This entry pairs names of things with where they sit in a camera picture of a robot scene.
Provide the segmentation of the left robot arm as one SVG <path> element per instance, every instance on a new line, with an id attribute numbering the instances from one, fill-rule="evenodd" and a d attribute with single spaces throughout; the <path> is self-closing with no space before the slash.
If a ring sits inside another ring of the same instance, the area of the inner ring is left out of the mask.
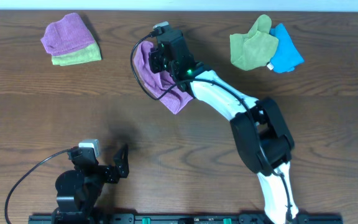
<path id="1" fill-rule="evenodd" d="M 129 175 L 128 145 L 113 156 L 114 165 L 100 165 L 99 142 L 87 139 L 68 151 L 73 170 L 59 175 L 55 182 L 58 208 L 52 213 L 52 223 L 110 223 L 95 203 L 105 184 L 116 184 Z"/>

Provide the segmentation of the purple microfiber cloth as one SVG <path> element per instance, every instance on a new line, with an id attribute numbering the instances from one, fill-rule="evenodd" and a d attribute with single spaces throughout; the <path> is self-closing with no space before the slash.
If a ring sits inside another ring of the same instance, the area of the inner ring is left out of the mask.
<path id="1" fill-rule="evenodd" d="M 170 74 L 166 71 L 153 73 L 149 65 L 149 53 L 151 52 L 154 44 L 149 41 L 141 42 L 135 53 L 134 63 L 135 68 L 141 80 L 144 82 L 144 86 L 151 92 L 154 97 L 158 98 L 172 85 L 175 84 Z M 160 102 L 166 106 L 173 114 L 179 113 L 188 102 L 193 99 L 191 95 L 186 92 L 182 92 L 178 87 L 172 88 Z"/>

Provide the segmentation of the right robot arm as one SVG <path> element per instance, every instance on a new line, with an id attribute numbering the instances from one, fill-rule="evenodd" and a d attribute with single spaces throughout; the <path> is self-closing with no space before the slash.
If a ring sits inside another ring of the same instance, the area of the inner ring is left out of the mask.
<path id="1" fill-rule="evenodd" d="M 273 223 L 292 223 L 298 214 L 289 178 L 295 143 L 276 102 L 258 100 L 228 85 L 194 59 L 182 31 L 169 23 L 154 26 L 150 36 L 157 39 L 157 47 L 149 54 L 151 71 L 168 72 L 175 87 L 229 121 L 241 160 L 259 179 L 266 216 Z"/>

